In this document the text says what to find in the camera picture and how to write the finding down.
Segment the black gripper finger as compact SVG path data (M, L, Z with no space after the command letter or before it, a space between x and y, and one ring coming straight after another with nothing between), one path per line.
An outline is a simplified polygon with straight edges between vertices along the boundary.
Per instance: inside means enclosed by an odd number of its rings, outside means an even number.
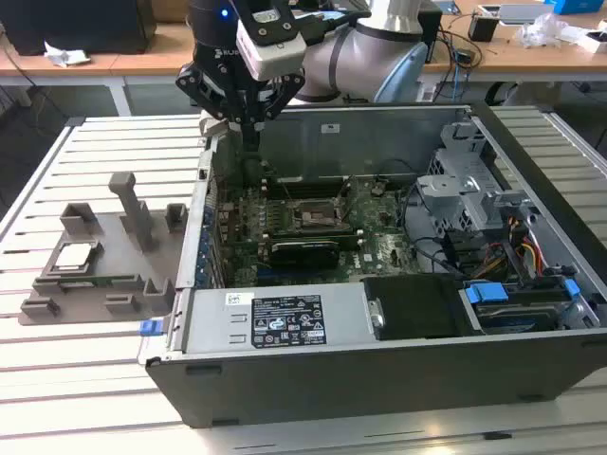
M288 103L302 89L304 74L287 74L267 82L257 82L257 92L252 100L253 140L252 150L259 152L261 132L265 123L276 119Z
M243 152L251 153L252 124L238 82L236 72L228 64L216 64L208 69L186 64L175 83L208 114L240 131Z

